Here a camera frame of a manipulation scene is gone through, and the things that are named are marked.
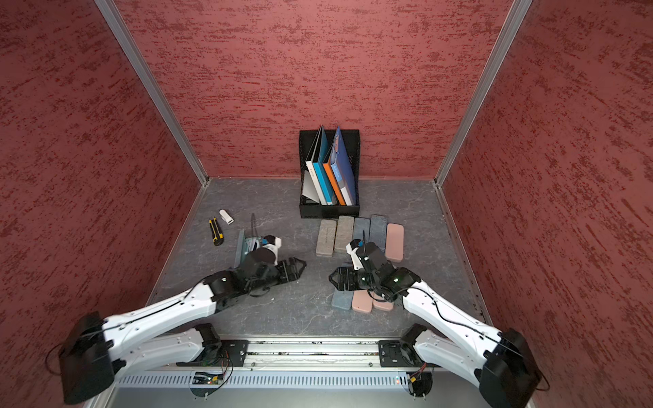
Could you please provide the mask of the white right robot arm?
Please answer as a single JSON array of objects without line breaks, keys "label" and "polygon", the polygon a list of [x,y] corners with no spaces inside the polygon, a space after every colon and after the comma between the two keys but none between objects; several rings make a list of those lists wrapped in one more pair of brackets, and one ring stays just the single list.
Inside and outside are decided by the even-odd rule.
[{"label": "white right robot arm", "polygon": [[373,242],[351,241],[350,268],[329,280],[340,291],[369,291],[428,323],[416,328],[408,348],[418,363],[448,370],[476,386],[492,407],[525,407],[544,375],[525,337],[500,331],[466,314],[440,296],[420,276],[395,267]]}]

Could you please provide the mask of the pink case dark sunglasses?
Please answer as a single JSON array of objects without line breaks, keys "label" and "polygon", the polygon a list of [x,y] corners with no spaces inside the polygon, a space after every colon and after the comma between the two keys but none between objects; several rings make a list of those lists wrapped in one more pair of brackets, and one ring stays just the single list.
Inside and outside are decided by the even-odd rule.
[{"label": "pink case dark sunglasses", "polygon": [[354,292],[351,309],[362,314],[370,314],[372,312],[373,300],[366,290],[358,290]]}]

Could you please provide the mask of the grey case white glasses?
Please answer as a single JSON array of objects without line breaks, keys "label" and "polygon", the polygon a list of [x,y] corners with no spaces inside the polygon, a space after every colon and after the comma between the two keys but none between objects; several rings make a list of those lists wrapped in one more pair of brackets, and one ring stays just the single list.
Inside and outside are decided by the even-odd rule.
[{"label": "grey case white glasses", "polygon": [[234,260],[234,267],[237,268],[248,253],[251,253],[261,246],[262,237],[252,236],[251,232],[246,232],[241,229],[236,240],[236,254]]}]

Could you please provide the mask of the green case black glasses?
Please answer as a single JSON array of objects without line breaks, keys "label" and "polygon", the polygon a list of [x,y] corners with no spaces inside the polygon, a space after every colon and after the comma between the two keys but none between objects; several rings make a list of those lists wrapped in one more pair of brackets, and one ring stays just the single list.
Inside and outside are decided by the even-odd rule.
[{"label": "green case black glasses", "polygon": [[331,306],[333,309],[351,310],[354,292],[335,290]]}]

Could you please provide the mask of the pink case yellow glasses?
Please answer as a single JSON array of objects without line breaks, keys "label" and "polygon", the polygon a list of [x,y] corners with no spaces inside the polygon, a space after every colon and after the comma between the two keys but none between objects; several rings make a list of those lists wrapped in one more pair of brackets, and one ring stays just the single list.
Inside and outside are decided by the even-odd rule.
[{"label": "pink case yellow glasses", "polygon": [[384,301],[384,299],[373,299],[372,300],[372,307],[374,309],[389,312],[389,311],[392,311],[394,309],[395,304],[393,302]]}]

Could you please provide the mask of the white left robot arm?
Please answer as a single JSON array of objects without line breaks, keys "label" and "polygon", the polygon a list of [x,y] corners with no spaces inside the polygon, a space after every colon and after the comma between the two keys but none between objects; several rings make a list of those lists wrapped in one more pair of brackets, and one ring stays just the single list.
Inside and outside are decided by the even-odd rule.
[{"label": "white left robot arm", "polygon": [[217,335],[204,325],[187,334],[170,331],[215,315],[252,292],[299,280],[307,263],[278,260],[259,248],[236,268],[208,275],[192,288],[125,314],[92,312],[71,329],[58,353],[64,402],[76,405],[108,389],[131,370],[195,360]]}]

